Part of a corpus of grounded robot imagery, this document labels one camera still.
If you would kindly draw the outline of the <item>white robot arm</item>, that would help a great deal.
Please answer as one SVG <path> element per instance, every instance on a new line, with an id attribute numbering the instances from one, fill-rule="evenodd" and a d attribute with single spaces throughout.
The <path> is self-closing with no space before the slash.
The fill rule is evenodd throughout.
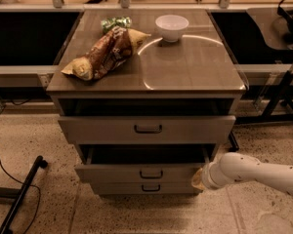
<path id="1" fill-rule="evenodd" d="M 193 175 L 191 185 L 199 190 L 217 190 L 229 184 L 257 181 L 293 197 L 293 165 L 262 163 L 236 152 L 206 163 Z"/>

